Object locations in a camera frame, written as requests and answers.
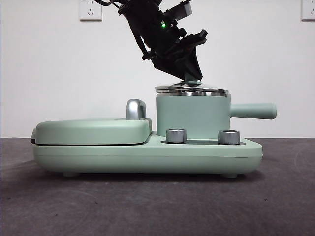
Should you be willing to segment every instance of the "silver knob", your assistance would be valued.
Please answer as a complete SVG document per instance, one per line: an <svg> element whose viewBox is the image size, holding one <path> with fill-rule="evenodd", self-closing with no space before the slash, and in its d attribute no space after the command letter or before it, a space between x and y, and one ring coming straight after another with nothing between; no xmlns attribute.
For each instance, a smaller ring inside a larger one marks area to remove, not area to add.
<svg viewBox="0 0 315 236"><path fill-rule="evenodd" d="M241 144L240 131L220 130L218 134L218 143L225 144L225 145Z"/></svg>
<svg viewBox="0 0 315 236"><path fill-rule="evenodd" d="M166 141L173 144L186 143L187 132L185 129L168 129L166 131Z"/></svg>

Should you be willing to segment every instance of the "wall socket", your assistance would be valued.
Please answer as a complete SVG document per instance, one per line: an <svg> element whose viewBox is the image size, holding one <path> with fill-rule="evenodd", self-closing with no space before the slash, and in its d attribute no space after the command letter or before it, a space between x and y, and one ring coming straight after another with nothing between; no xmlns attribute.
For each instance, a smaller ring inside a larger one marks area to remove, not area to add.
<svg viewBox="0 0 315 236"><path fill-rule="evenodd" d="M302 21L315 21L315 0L302 0Z"/></svg>
<svg viewBox="0 0 315 236"><path fill-rule="evenodd" d="M102 21L102 6L93 0L79 0L79 18L81 21Z"/></svg>

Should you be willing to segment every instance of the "robotic arm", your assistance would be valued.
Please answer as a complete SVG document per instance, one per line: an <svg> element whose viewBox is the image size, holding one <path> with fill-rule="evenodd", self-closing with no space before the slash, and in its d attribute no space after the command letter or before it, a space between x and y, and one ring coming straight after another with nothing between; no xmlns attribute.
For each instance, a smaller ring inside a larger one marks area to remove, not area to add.
<svg viewBox="0 0 315 236"><path fill-rule="evenodd" d="M207 32L187 35L177 21L192 14L190 1L160 11L162 0L95 0L103 6L113 4L129 22L133 36L143 53L143 60L151 60L154 67L182 80L202 79L196 48L206 42Z"/></svg>

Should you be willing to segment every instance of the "machine base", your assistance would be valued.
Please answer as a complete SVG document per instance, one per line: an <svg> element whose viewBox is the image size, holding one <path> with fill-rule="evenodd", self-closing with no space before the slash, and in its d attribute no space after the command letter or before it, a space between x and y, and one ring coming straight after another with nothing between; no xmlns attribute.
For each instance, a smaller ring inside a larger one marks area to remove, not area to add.
<svg viewBox="0 0 315 236"><path fill-rule="evenodd" d="M191 173L236 178L254 171L262 146L247 139L243 145L168 144L153 132L140 145L44 146L34 145L34 157L43 168L65 177L79 173Z"/></svg>

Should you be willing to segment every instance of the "mint green appliance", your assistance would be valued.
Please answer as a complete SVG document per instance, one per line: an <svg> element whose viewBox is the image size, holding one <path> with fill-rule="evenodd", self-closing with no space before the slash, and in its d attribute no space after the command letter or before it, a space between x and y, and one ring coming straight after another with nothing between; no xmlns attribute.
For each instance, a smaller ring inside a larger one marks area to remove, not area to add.
<svg viewBox="0 0 315 236"><path fill-rule="evenodd" d="M274 119L273 104L231 105L226 90L196 82L156 87L157 132L143 101L126 118L40 123L31 141L43 168L80 173L198 173L235 178L254 171L262 146L230 130L231 117Z"/></svg>

